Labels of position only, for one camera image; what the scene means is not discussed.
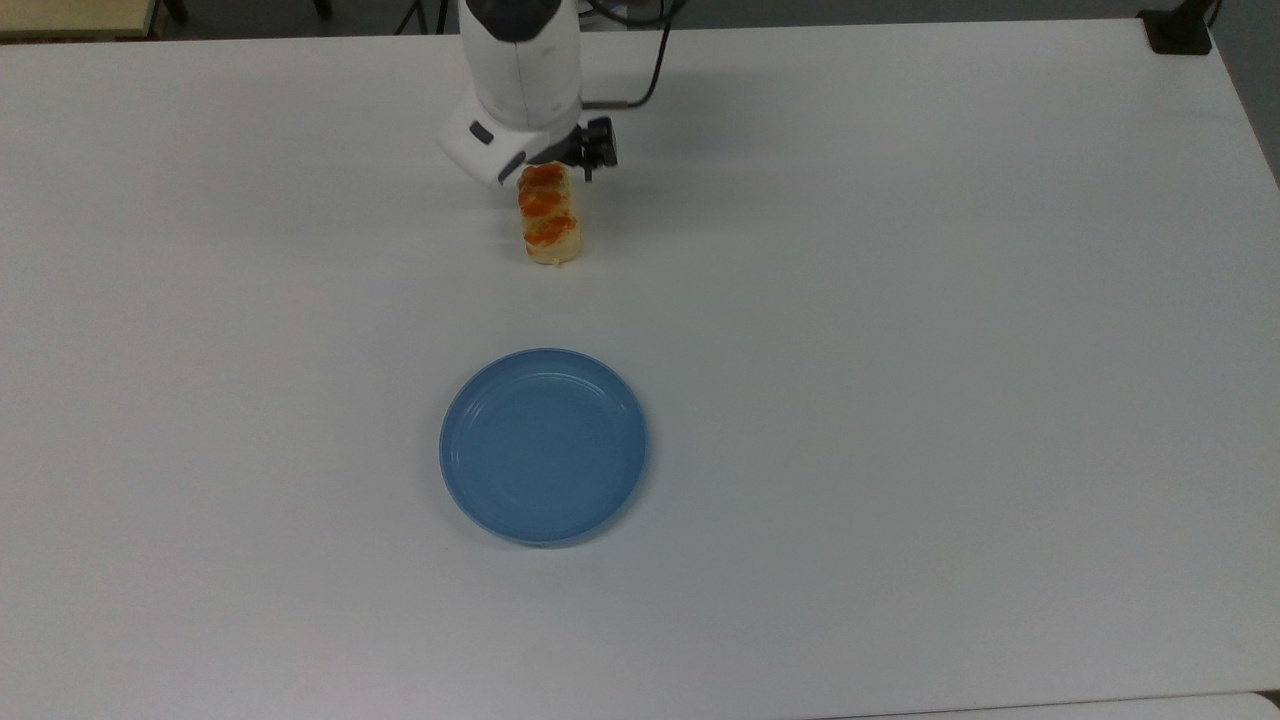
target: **black cable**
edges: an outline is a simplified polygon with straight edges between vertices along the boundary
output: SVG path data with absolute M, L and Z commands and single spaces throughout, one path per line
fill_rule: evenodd
M 673 0 L 671 4 L 671 12 L 664 13 L 658 10 L 658 17 L 654 18 L 628 18 L 614 13 L 613 10 L 605 8 L 600 0 L 586 0 L 586 3 L 595 9 L 602 17 L 608 18 L 616 23 L 625 24 L 627 27 L 658 27 L 664 23 L 669 23 L 676 19 L 676 14 L 684 9 L 685 3 L 689 0 Z
M 595 100 L 582 102 L 584 110 L 634 110 L 653 97 L 653 91 L 658 88 L 658 78 L 662 76 L 662 59 L 667 56 L 667 38 L 671 36 L 671 26 L 675 24 L 675 14 L 680 12 L 686 0 L 675 0 L 671 6 L 667 24 L 662 27 L 662 41 L 658 44 L 658 59 L 653 64 L 653 77 L 649 78 L 649 90 L 640 100 Z M 658 0 L 658 14 L 664 14 L 666 0 Z
M 401 35 L 401 33 L 404 32 L 404 28 L 408 27 L 408 22 L 411 19 L 413 19 L 413 13 L 417 13 L 417 29 L 419 29 L 419 32 L 421 32 L 422 35 L 428 33 L 428 29 L 426 29 L 426 10 L 422 8 L 422 0 L 413 0 L 413 4 L 408 6 L 408 13 L 404 13 L 404 19 L 401 20 L 401 26 L 398 28 L 396 28 L 396 35 Z

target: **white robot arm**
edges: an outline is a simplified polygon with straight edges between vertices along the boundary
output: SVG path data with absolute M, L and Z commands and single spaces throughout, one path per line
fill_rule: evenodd
M 608 118 L 579 127 L 582 65 L 572 0 L 458 0 L 471 86 L 440 128 L 444 151 L 481 183 L 525 163 L 561 160 L 590 173 L 616 165 Z

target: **white table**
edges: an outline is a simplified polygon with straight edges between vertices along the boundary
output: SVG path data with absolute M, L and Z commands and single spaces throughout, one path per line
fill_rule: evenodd
M 584 38 L 589 96 L 655 44 Z M 1219 56 L 1091 20 L 668 63 L 552 270 L 431 142 L 452 38 L 0 47 L 0 716 L 1280 685 L 1280 192 Z M 652 425 L 568 550 L 436 465 L 462 382 L 534 346 Z
M 896 720 L 1277 720 L 1280 710 L 1256 694 L 1224 694 L 892 715 L 891 717 Z

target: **floor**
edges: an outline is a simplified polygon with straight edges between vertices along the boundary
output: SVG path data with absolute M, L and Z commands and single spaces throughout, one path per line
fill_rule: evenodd
M 434 23 L 440 0 L 424 0 Z M 1271 170 L 1280 177 L 1280 1 L 1224 0 L 1215 38 Z M 410 0 L 333 0 L 320 19 L 311 0 L 186 0 L 189 20 L 169 40 L 392 35 Z M 1065 18 L 1132 18 L 1176 0 L 690 0 L 677 29 Z M 416 33 L 416 23 L 406 32 Z M 445 32 L 457 32 L 449 9 Z

